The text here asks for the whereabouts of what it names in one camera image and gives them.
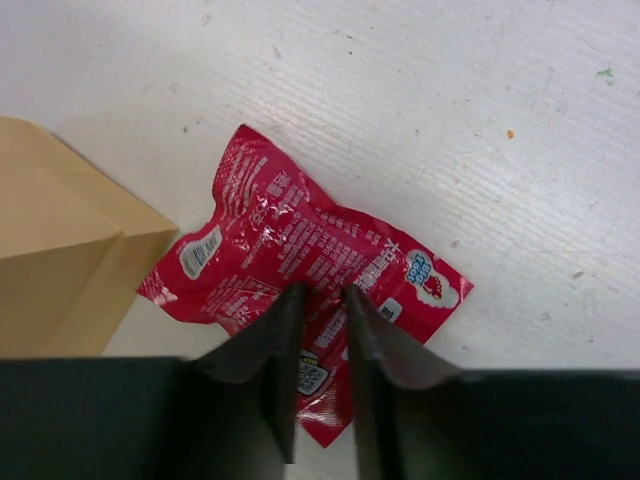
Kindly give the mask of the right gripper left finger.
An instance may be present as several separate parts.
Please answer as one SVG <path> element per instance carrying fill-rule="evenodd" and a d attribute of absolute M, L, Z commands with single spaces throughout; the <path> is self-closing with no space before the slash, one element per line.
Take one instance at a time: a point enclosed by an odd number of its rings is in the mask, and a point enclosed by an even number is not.
<path fill-rule="evenodd" d="M 299 358 L 306 285 L 293 283 L 251 325 L 194 361 L 219 384 L 258 383 L 260 418 L 284 461 L 294 461 Z"/>

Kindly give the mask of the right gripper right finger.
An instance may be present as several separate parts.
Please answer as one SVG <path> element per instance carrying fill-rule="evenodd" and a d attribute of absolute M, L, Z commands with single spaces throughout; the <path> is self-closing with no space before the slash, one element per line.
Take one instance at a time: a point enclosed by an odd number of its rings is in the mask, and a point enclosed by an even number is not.
<path fill-rule="evenodd" d="M 438 478 L 428 393 L 460 369 L 387 320 L 359 287 L 346 287 L 342 301 L 359 477 Z"/>

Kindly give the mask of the red snack packet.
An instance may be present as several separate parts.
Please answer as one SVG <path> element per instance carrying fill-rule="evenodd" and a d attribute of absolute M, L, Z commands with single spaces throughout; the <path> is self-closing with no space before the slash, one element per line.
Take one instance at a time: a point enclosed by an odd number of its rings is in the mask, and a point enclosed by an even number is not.
<path fill-rule="evenodd" d="M 306 284 L 297 418 L 322 446 L 352 419 L 344 287 L 358 286 L 384 318 L 422 342 L 472 291 L 409 234 L 338 204 L 249 126 L 231 137 L 212 196 L 211 219 L 169 249 L 138 293 L 177 321 L 235 335 L 289 284 Z"/>

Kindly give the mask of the brown paper bag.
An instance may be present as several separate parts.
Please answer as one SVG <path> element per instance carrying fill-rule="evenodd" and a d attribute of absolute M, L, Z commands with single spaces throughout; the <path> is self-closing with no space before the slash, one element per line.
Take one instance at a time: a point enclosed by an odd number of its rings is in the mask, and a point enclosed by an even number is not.
<path fill-rule="evenodd" d="M 176 233 L 49 131 L 2 117 L 2 357 L 101 354 Z"/>

